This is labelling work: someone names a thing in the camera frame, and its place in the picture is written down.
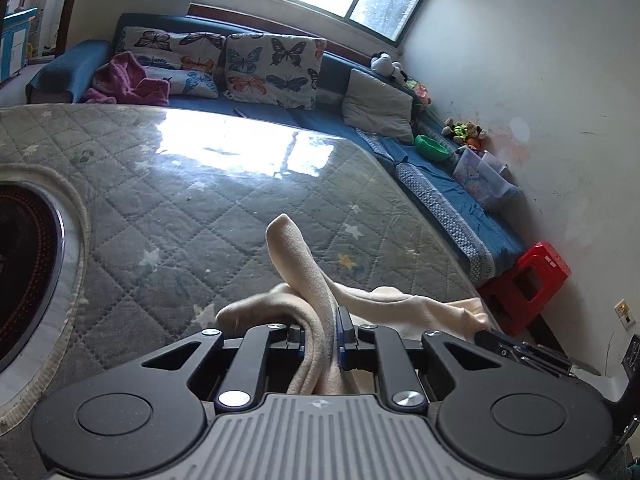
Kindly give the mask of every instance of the patterned blanket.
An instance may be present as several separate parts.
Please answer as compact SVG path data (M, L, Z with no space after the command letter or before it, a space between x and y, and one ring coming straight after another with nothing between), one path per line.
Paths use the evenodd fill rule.
M345 139L170 108L31 105L0 110L3 162L53 168L91 215L85 299L50 389L281 282L264 231L282 212L337 282L444 302L476 295L434 228ZM0 478L43 476L29 423L0 438Z

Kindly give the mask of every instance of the butterfly pillow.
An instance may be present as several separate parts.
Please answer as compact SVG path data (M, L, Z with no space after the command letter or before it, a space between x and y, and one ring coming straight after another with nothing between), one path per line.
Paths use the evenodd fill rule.
M200 70L175 70L145 66L146 76L169 82L169 95L192 95L216 99L218 88L212 76Z
M177 34L157 28L124 27L116 52L129 50L145 67L197 70L212 75L225 39L213 32Z
M226 38L225 96L312 110L325 48L326 40L305 36L231 34Z

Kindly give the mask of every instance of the red plastic stool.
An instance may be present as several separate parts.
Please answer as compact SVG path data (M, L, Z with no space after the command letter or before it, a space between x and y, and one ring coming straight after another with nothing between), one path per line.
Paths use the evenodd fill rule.
M570 275L571 269L551 244L539 242L478 292L502 330L515 336L542 311Z

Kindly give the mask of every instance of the black round pad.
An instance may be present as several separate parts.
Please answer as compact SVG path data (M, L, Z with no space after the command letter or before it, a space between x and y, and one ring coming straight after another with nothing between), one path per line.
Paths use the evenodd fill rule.
M124 435L148 423L152 409L145 399L129 394L94 397L78 410L78 423L103 436Z
M176 373L133 362L54 392L33 415L38 451L51 468L82 478L142 476L176 460L206 424Z
M609 413L589 391L504 361L457 377L438 428L465 460L505 478L565 478L607 447Z
M503 397L491 408L491 414L505 430L532 436L559 430L566 418L560 404L535 394Z

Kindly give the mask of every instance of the silver bolt head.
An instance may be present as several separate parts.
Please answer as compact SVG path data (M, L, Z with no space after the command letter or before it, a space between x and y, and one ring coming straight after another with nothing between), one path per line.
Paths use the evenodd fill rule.
M218 396L218 402L229 406L230 408L239 408L244 406L251 400L251 396L247 392L241 390L229 390Z
M407 390L396 393L391 400L398 406L413 407L424 402L424 395L415 390Z

